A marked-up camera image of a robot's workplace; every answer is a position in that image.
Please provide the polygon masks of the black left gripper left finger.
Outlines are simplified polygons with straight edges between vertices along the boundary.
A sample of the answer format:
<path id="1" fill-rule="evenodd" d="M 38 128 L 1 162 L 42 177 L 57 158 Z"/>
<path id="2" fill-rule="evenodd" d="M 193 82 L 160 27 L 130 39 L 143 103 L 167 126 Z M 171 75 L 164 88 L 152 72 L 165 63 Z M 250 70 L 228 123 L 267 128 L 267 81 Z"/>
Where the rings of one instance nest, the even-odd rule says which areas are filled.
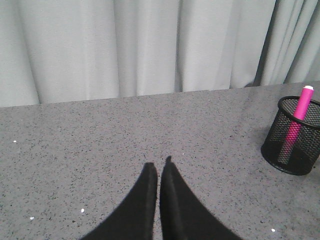
<path id="1" fill-rule="evenodd" d="M 153 163 L 143 165 L 139 178 L 119 206 L 83 240 L 151 240 L 158 174 Z"/>

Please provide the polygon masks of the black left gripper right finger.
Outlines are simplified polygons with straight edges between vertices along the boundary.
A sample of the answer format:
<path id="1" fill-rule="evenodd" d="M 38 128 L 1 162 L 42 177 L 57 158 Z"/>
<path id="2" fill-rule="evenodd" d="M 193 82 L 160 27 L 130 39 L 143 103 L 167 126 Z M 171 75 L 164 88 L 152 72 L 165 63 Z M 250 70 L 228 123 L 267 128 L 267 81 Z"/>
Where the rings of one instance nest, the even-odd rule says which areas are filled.
<path id="1" fill-rule="evenodd" d="M 160 184 L 160 220 L 164 240 L 239 240 L 199 201 L 166 158 Z"/>

